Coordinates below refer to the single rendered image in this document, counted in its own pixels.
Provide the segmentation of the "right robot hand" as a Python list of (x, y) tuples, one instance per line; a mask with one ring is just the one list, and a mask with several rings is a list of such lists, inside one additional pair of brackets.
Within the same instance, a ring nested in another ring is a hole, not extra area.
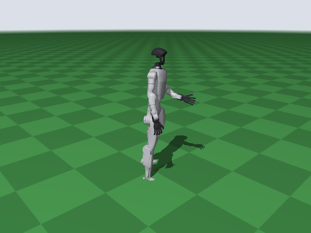
[[(152, 116), (152, 120), (154, 122), (154, 135), (160, 135), (160, 133), (162, 133), (162, 129), (164, 129), (163, 125), (159, 122), (159, 118), (158, 120), (154, 121), (154, 118)], [(162, 127), (162, 128), (161, 128)], [(161, 132), (160, 132), (161, 131)]]

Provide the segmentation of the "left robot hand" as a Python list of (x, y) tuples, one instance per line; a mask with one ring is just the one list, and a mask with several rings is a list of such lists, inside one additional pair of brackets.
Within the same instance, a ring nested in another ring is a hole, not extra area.
[[(181, 94), (178, 94), (178, 95), (181, 95)], [(192, 103), (194, 103), (194, 102), (192, 102), (192, 101), (195, 101), (195, 100), (192, 100), (192, 99), (196, 99), (196, 98), (193, 98), (193, 97), (190, 97), (190, 96), (192, 96), (193, 94), (190, 94), (190, 95), (181, 95), (182, 97), (181, 97), (181, 99), (178, 99), (178, 100), (183, 100), (185, 103), (188, 103), (188, 104), (191, 104), (191, 105), (193, 105)], [(190, 100), (192, 100), (192, 101), (190, 101)], [(192, 103), (189, 103), (189, 102), (192, 102)]]

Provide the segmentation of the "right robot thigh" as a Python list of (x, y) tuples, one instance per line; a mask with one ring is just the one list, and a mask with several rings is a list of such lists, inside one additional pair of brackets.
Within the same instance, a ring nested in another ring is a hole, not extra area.
[(148, 112), (148, 114), (144, 116), (143, 121), (144, 124), (150, 125), (147, 130), (147, 138), (149, 144), (145, 145), (144, 147), (149, 147), (150, 152), (152, 152), (152, 150), (156, 146), (158, 135), (156, 134), (154, 135), (154, 122), (152, 120), (152, 115), (150, 114), (150, 112)]

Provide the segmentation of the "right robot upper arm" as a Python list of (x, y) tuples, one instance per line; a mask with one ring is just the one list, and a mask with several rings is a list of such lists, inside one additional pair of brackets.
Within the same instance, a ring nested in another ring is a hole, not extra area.
[(157, 71), (150, 71), (147, 75), (147, 79), (148, 79), (147, 98), (149, 99), (149, 95), (153, 94), (153, 90), (155, 88), (155, 83), (157, 80)]

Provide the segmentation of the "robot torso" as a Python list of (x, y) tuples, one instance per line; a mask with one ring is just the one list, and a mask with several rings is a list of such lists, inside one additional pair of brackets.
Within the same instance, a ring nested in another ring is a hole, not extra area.
[[(152, 68), (150, 71), (157, 71), (157, 80), (155, 81), (155, 88), (153, 90), (153, 93), (156, 95), (156, 110), (157, 115), (161, 112), (161, 100), (164, 98), (165, 95), (165, 89), (166, 89), (166, 82), (167, 82), (167, 72), (166, 69), (162, 67), (163, 69), (158, 69), (160, 67)], [(149, 71), (149, 72), (150, 72)], [(147, 108), (147, 114), (150, 112), (150, 107)]]

